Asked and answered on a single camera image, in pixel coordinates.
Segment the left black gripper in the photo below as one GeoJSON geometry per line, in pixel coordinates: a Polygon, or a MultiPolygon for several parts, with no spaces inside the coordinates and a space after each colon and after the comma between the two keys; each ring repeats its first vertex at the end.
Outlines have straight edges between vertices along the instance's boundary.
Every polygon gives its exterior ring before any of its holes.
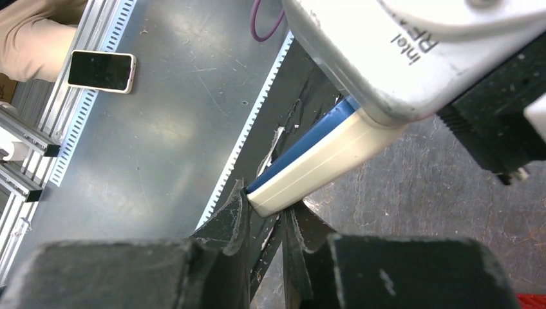
{"type": "Polygon", "coordinates": [[[475,162],[504,184],[545,160],[545,141],[524,115],[545,94],[545,34],[463,92],[437,115],[475,162]]]}

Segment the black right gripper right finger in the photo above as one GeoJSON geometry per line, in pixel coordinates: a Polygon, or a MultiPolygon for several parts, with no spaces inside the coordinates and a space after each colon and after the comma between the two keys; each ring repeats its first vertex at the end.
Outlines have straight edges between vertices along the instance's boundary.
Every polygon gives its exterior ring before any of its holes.
{"type": "Polygon", "coordinates": [[[287,308],[517,308],[471,238],[341,234],[299,201],[282,213],[287,308]]]}

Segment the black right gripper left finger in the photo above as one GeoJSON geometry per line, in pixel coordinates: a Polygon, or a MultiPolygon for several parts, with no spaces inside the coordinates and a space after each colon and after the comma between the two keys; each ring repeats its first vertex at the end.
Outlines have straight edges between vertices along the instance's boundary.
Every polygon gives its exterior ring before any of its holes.
{"type": "Polygon", "coordinates": [[[2,308],[248,308],[251,209],[245,180],[178,241],[63,241],[38,249],[2,308]]]}

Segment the blue phone with black screen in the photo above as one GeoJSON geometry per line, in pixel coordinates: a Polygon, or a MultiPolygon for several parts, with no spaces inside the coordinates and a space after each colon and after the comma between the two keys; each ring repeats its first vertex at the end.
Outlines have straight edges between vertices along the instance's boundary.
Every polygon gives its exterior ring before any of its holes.
{"type": "Polygon", "coordinates": [[[305,154],[314,145],[321,141],[327,134],[333,131],[349,116],[360,108],[360,104],[352,97],[341,99],[325,116],[316,122],[294,145],[279,156],[271,166],[257,177],[246,190],[247,194],[253,193],[264,186],[275,175],[286,169],[292,162],[305,154]]]}

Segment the phone outside the cell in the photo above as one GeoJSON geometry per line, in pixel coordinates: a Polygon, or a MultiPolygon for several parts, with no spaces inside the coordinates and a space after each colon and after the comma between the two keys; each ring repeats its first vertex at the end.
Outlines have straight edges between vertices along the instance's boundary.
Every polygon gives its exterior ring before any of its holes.
{"type": "Polygon", "coordinates": [[[74,50],[67,83],[71,87],[128,94],[133,87],[137,58],[130,53],[74,50]]]}

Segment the person in beige trousers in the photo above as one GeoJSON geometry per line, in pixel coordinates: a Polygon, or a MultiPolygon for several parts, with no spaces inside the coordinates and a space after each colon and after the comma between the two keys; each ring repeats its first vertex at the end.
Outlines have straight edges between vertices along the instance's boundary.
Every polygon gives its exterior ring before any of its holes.
{"type": "Polygon", "coordinates": [[[1,73],[54,82],[62,71],[87,1],[1,1],[1,73]]]}

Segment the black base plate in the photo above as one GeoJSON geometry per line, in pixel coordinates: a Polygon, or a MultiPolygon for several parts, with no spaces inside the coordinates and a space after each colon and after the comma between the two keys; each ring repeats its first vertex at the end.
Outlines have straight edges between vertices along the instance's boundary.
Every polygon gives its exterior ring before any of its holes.
{"type": "MultiPolygon", "coordinates": [[[[305,49],[293,40],[258,111],[238,155],[234,170],[220,194],[215,210],[227,201],[236,180],[253,181],[268,159],[276,160],[297,142],[334,105],[339,91],[305,49]]],[[[282,217],[250,217],[250,296],[253,301],[270,291],[267,274],[283,274],[282,217]]]]}

